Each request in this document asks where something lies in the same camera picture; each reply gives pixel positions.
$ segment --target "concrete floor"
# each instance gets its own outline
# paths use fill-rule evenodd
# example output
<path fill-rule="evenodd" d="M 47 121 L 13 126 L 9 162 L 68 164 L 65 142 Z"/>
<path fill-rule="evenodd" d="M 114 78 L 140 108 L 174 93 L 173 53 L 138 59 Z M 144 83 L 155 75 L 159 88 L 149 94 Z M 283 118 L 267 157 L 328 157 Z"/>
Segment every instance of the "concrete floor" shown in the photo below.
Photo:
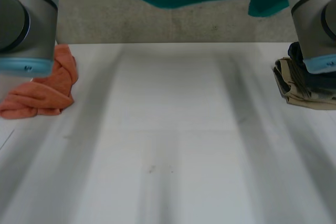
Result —
<path fill-rule="evenodd" d="M 60 0 L 60 43 L 291 42 L 290 10 L 269 18 L 247 15 L 249 0 L 201 3 L 180 9 L 141 0 Z"/>

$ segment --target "orange cloth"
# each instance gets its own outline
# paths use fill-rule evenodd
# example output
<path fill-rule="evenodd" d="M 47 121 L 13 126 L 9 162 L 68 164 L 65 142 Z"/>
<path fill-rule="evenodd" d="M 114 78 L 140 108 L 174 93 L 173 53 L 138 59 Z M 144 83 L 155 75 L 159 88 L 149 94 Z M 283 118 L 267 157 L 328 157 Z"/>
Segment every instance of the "orange cloth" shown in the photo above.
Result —
<path fill-rule="evenodd" d="M 35 78 L 10 91 L 0 104 L 0 116 L 21 119 L 36 115 L 59 115 L 73 104 L 71 88 L 77 79 L 76 61 L 69 46 L 57 45 L 51 76 Z"/>

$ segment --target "white tabletop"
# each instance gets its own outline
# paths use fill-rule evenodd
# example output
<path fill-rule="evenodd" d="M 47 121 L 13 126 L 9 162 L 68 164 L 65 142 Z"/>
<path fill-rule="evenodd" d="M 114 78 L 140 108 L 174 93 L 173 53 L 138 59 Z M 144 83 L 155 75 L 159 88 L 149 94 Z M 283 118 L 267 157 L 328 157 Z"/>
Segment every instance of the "white tabletop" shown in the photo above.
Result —
<path fill-rule="evenodd" d="M 281 98 L 288 46 L 71 45 L 75 104 L 0 121 L 0 223 L 336 223 L 336 112 Z"/>

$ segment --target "gray metal cylinder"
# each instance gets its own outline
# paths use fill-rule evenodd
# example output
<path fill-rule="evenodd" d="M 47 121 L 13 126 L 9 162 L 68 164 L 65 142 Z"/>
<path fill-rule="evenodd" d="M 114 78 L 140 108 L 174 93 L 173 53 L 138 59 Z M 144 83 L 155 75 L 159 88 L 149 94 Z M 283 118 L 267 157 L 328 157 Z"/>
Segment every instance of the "gray metal cylinder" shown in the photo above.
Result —
<path fill-rule="evenodd" d="M 322 11 L 330 1 L 332 0 L 310 0 L 293 12 L 304 59 L 336 53 L 336 43 L 328 36 L 321 23 Z"/>
<path fill-rule="evenodd" d="M 336 0 L 288 0 L 310 73 L 336 71 Z"/>
<path fill-rule="evenodd" d="M 10 46 L 21 34 L 25 10 L 18 0 L 0 0 L 0 51 Z"/>
<path fill-rule="evenodd" d="M 0 71 L 30 77 L 47 76 L 51 73 L 54 62 L 58 0 L 14 1 L 24 10 L 23 28 L 28 29 L 23 29 L 25 33 L 20 34 L 19 43 L 16 43 L 15 47 L 0 50 Z M 20 13 L 18 10 L 11 8 L 9 12 L 16 15 L 14 21 L 22 19 L 17 17 L 19 15 L 17 13 Z M 2 13 L 4 9 L 0 8 L 0 17 Z M 8 31 L 11 33 L 16 31 L 17 34 L 19 29 L 13 31 L 13 27 L 15 27 L 13 22 L 4 27 L 0 26 L 0 37 L 6 37 Z"/>

